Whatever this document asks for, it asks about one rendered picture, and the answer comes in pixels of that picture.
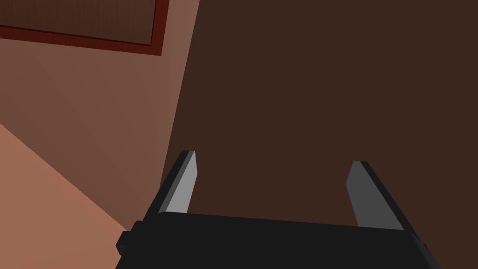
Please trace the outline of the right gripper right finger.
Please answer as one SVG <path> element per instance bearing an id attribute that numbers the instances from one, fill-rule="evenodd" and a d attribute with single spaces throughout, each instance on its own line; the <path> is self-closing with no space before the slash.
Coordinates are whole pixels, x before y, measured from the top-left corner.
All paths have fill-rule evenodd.
<path id="1" fill-rule="evenodd" d="M 358 226 L 403 230 L 416 235 L 413 226 L 368 162 L 352 163 L 346 189 Z"/>

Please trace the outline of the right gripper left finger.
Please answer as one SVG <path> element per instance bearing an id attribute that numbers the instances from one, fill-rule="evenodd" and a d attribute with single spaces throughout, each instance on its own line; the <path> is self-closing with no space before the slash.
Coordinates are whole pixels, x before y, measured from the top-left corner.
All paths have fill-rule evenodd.
<path id="1" fill-rule="evenodd" d="M 182 151 L 147 210 L 145 220 L 152 220 L 162 212 L 186 213 L 196 179 L 196 152 Z"/>

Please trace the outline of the brown door with red frame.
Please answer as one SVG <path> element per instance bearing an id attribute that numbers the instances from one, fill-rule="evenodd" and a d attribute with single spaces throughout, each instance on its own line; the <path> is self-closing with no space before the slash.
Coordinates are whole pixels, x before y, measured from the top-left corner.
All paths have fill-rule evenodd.
<path id="1" fill-rule="evenodd" d="M 0 0 L 0 39 L 159 56 L 170 0 Z"/>

